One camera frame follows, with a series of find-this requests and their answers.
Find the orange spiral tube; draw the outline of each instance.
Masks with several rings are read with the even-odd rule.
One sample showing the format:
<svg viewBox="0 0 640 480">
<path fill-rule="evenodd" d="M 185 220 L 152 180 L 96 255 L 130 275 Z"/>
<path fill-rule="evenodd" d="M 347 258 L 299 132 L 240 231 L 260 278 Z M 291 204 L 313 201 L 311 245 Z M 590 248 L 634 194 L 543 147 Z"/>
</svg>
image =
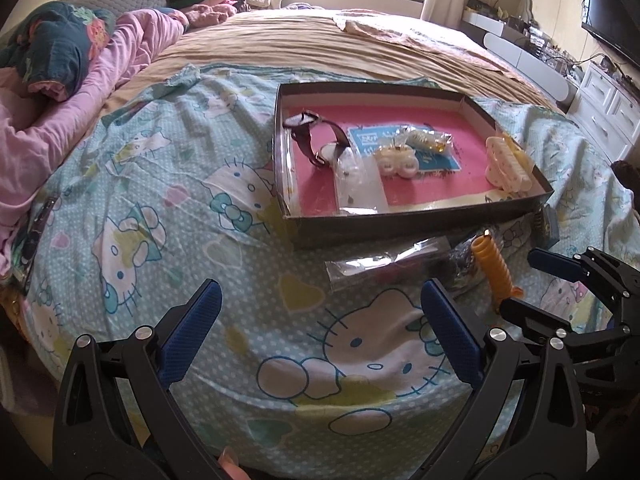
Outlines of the orange spiral tube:
<svg viewBox="0 0 640 480">
<path fill-rule="evenodd" d="M 524 298 L 524 290 L 519 286 L 513 286 L 507 263 L 504 261 L 500 254 L 500 249 L 488 230 L 471 243 L 471 252 L 489 281 L 496 314 L 500 314 L 502 300 L 506 300 L 511 296 L 520 300 Z"/>
</svg>

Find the silver screw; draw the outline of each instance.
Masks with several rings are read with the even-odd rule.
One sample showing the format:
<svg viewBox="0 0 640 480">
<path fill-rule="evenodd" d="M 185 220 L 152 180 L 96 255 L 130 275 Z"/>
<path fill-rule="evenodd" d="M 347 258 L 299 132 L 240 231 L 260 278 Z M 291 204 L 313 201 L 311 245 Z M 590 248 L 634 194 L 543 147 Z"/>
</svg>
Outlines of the silver screw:
<svg viewBox="0 0 640 480">
<path fill-rule="evenodd" d="M 492 328 L 489 330 L 489 336 L 496 341 L 504 341 L 507 339 L 507 333 L 501 328 Z"/>
<path fill-rule="evenodd" d="M 556 350 L 562 350 L 564 348 L 564 343 L 562 342 L 562 339 L 558 339 L 557 337 L 552 337 L 549 343 Z"/>
<path fill-rule="evenodd" d="M 141 326 L 136 330 L 136 339 L 140 339 L 140 341 L 149 339 L 153 332 L 150 326 Z"/>
<path fill-rule="evenodd" d="M 80 347 L 80 348 L 84 348 L 85 346 L 87 346 L 89 343 L 91 342 L 91 336 L 84 334 L 81 335 L 78 339 L 76 339 L 76 344 Z"/>
</svg>

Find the cardboard box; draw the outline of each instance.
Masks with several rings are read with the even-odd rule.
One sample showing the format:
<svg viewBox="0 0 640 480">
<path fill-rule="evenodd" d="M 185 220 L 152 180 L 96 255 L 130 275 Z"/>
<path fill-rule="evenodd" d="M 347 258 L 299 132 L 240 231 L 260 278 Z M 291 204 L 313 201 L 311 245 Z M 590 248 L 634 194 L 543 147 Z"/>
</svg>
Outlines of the cardboard box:
<svg viewBox="0 0 640 480">
<path fill-rule="evenodd" d="M 381 178 L 388 209 L 347 214 L 335 205 L 334 172 L 313 167 L 282 126 L 286 118 L 302 110 L 340 124 L 349 131 L 352 144 L 369 154 L 373 137 L 360 133 L 369 131 L 370 126 L 428 123 L 453 134 L 460 170 L 427 173 L 411 181 L 397 180 L 397 176 Z M 281 85 L 273 159 L 278 202 L 292 243 L 297 248 L 314 248 L 407 235 L 423 237 L 505 222 L 536 211 L 553 193 L 538 168 L 533 171 L 532 189 L 518 196 L 495 189 L 484 177 L 485 141 L 500 133 L 500 126 L 489 114 L 457 92 L 384 83 Z M 331 130 L 325 124 L 313 128 L 311 134 L 312 143 L 318 142 L 316 150 L 331 140 Z"/>
</svg>

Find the wall-mounted television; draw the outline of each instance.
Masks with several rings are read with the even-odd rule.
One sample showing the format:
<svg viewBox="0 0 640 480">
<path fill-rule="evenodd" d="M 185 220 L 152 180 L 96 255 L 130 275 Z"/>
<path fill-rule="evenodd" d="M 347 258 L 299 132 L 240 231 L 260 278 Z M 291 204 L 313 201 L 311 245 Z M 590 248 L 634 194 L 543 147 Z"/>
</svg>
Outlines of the wall-mounted television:
<svg viewBox="0 0 640 480">
<path fill-rule="evenodd" d="M 640 28 L 620 0 L 584 0 L 582 28 L 640 70 Z"/>
</svg>

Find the light blue blanket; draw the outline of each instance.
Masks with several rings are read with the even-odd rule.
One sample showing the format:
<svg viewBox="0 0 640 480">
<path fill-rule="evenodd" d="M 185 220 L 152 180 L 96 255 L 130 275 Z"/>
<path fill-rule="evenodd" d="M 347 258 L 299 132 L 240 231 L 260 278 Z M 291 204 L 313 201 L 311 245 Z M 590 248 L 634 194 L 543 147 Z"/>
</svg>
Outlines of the light blue blanket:
<svg viewBox="0 0 640 480">
<path fill-rule="evenodd" d="M 103 117 L 40 193 L 38 203 L 60 200 L 36 258 L 28 335 L 60 377 L 79 334 L 126 337 L 214 278 L 222 314 L 172 387 L 204 442 L 231 444 L 244 464 L 276 476 L 404 479 L 470 390 L 422 315 L 418 285 L 330 294 L 324 261 L 349 248 L 293 251 L 287 242 L 271 170 L 274 99 L 280 83 L 309 80 L 353 79 L 187 66 Z M 540 107 L 477 101 L 554 186 L 562 237 L 554 250 L 591 244 L 639 267 L 632 195 L 576 127 Z M 529 269 L 526 220 L 502 231 L 528 301 L 578 330 L 606 324 L 581 285 Z M 501 323 L 486 283 L 458 301 Z"/>
</svg>

